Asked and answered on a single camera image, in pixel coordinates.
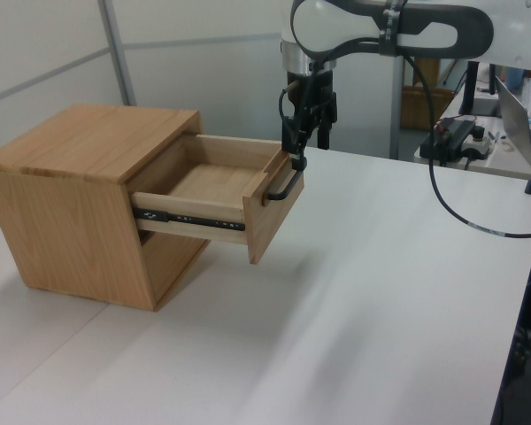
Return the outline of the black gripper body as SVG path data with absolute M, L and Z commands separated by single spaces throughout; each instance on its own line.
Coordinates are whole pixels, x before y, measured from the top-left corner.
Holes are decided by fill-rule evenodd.
M 287 83 L 298 82 L 295 89 L 289 92 L 289 101 L 294 106 L 294 115 L 301 110 L 301 103 L 305 100 L 305 108 L 327 106 L 329 114 L 335 114 L 336 94 L 333 91 L 333 71 L 323 71 L 316 75 L 302 75 L 287 73 Z

